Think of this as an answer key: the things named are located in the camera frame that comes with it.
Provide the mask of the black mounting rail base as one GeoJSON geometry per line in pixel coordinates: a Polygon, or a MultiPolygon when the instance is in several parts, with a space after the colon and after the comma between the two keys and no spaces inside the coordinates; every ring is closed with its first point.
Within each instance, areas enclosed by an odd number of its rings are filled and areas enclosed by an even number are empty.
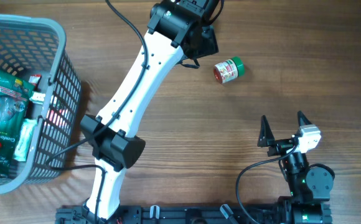
{"type": "MultiPolygon", "coordinates": [[[[258,223],[317,223],[331,224],[330,207],[322,205],[271,205],[260,204],[246,207],[258,223]]],[[[98,223],[124,224],[189,224],[189,223],[251,223],[238,207],[223,204],[219,207],[151,207],[119,206],[108,219],[99,218],[98,223]]]]}

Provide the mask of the grey plastic shopping basket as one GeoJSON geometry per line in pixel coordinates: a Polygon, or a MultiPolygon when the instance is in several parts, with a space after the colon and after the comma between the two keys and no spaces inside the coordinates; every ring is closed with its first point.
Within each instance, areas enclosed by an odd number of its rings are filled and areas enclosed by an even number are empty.
{"type": "Polygon", "coordinates": [[[37,127],[27,160],[13,161],[8,177],[0,177],[0,195],[22,184],[50,182],[61,174],[44,164],[69,146],[82,97],[81,81],[65,46],[66,33],[54,20],[0,14],[0,70],[23,80],[41,74],[36,90],[46,94],[43,105],[29,104],[26,117],[36,119],[37,127]],[[63,126],[47,119],[53,109],[68,109],[63,126]]]}

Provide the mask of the green lid spice jar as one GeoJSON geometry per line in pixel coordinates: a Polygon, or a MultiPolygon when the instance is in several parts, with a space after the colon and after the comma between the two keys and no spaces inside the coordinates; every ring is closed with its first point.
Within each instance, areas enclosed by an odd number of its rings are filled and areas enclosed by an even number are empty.
{"type": "Polygon", "coordinates": [[[215,79],[221,84],[244,76],[245,72],[245,66],[240,57],[232,57],[214,65],[213,67],[215,79]]]}

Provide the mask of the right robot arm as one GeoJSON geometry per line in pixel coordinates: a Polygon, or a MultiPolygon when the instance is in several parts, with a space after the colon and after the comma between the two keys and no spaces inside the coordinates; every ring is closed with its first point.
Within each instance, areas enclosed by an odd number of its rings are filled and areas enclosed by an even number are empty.
{"type": "Polygon", "coordinates": [[[333,223],[330,205],[335,172],[324,164],[310,164],[307,152],[316,148],[321,131],[298,111],[299,129],[288,139],[276,140],[265,115],[257,146],[267,147],[267,155],[279,156],[281,173],[288,183],[290,196],[281,196],[273,204],[272,214],[263,215],[264,223],[333,223]]]}

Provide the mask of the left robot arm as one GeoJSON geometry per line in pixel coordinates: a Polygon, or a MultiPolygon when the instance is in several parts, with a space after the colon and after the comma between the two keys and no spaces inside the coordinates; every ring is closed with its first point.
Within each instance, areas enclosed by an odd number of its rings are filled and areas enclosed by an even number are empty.
{"type": "Polygon", "coordinates": [[[166,75],[184,60],[218,52],[212,27],[223,1],[161,1],[150,12],[142,47],[112,99],[96,116],[85,115],[81,129],[92,146],[96,176],[91,196],[81,208],[85,223],[106,223],[120,207],[126,170],[146,145],[139,124],[166,75]]]}

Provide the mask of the mint green wipes pack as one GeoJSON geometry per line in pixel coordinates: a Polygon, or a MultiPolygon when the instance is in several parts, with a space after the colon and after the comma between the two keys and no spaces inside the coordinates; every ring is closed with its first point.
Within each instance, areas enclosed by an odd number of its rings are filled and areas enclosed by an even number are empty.
{"type": "Polygon", "coordinates": [[[30,143],[34,134],[34,129],[37,126],[36,119],[25,119],[20,132],[19,140],[13,154],[13,159],[19,162],[27,160],[30,143]]]}

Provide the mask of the red stick sachet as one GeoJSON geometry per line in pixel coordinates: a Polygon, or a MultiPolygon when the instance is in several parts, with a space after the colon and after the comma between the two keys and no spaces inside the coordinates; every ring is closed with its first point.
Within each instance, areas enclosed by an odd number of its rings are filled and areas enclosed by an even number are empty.
{"type": "Polygon", "coordinates": [[[42,78],[41,74],[33,74],[29,77],[28,82],[34,87],[37,87],[41,78],[42,78]]]}

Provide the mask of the red white small carton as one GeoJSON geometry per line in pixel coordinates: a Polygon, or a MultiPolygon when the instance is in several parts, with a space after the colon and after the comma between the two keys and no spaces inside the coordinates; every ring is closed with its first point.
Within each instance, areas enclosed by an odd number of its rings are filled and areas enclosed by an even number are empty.
{"type": "Polygon", "coordinates": [[[63,126],[66,123],[66,115],[68,109],[53,109],[49,110],[47,119],[57,126],[63,126]]]}

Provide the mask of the green 3M gloves package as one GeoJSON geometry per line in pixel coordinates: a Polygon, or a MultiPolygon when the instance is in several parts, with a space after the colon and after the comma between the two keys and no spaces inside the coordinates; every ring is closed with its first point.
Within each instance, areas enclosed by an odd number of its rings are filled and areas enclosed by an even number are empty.
{"type": "Polygon", "coordinates": [[[0,177],[9,175],[34,85],[0,71],[0,177]]]}

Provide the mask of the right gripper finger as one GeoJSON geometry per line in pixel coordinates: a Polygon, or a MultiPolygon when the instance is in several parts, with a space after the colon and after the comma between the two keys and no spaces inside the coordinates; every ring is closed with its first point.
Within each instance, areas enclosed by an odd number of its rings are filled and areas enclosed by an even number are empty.
{"type": "Polygon", "coordinates": [[[258,136],[258,147],[269,147],[275,145],[275,138],[265,115],[261,117],[261,128],[258,136]]]}
{"type": "Polygon", "coordinates": [[[298,124],[299,124],[299,126],[306,126],[306,125],[311,125],[312,124],[307,119],[307,117],[304,115],[304,113],[302,111],[298,111],[297,116],[298,116],[298,124]]]}

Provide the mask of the small green white box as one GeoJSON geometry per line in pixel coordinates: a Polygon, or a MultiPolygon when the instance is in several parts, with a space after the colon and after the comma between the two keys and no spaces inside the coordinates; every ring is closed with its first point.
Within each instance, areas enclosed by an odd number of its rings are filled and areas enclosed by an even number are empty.
{"type": "Polygon", "coordinates": [[[45,93],[34,91],[32,93],[32,96],[29,98],[29,100],[34,104],[43,105],[45,101],[45,96],[46,96],[45,93]]]}

